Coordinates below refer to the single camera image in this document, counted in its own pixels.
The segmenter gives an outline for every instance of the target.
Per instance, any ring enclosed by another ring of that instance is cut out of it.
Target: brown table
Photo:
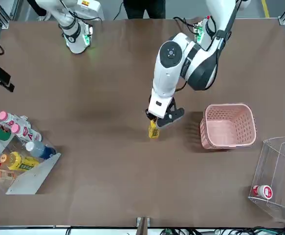
[[[236,20],[213,87],[177,93],[185,117],[150,140],[155,58],[179,31],[173,20],[96,23],[81,55],[56,22],[12,22],[2,32],[0,66],[16,88],[0,87],[0,110],[27,115],[63,156],[39,195],[0,196],[0,225],[132,226],[150,216],[153,226],[278,226],[247,196],[262,141],[285,136],[285,27]],[[250,105],[257,142],[204,151],[202,111],[227,102]]]

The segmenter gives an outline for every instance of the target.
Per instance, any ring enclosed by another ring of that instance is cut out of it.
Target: plastic basket
[[[245,104],[211,104],[200,124],[205,149],[227,149],[252,145],[257,137],[254,117]]]

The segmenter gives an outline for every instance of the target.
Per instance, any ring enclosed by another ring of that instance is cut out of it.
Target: person
[[[146,10],[151,19],[165,19],[166,0],[124,0],[128,19],[142,19]]]
[[[44,10],[43,8],[39,7],[35,0],[27,0],[29,5],[34,9],[34,11],[38,15],[38,21],[47,21],[50,19],[51,14],[50,12]]]

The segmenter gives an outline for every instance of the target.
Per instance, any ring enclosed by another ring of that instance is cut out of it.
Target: white robotic arm
[[[69,13],[65,14],[60,11],[76,6],[77,0],[36,0],[36,2],[59,22],[64,32],[66,45],[71,52],[80,54],[90,45],[92,27]]]
[[[213,84],[219,55],[231,35],[237,11],[242,2],[246,6],[250,1],[206,0],[216,25],[213,37],[206,33],[202,40],[205,44],[209,41],[206,48],[183,33],[161,46],[155,63],[149,108],[146,110],[147,117],[156,120],[157,127],[166,126],[184,114],[182,108],[176,109],[173,98],[179,77],[184,78],[195,91],[206,90]]]

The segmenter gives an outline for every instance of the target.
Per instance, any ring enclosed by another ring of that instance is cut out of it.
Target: metal bracket
[[[278,21],[280,25],[285,25],[285,20],[283,21],[280,16],[278,17]]]
[[[146,218],[148,222],[148,228],[150,227],[150,217],[137,217],[137,227],[139,227],[142,218]]]

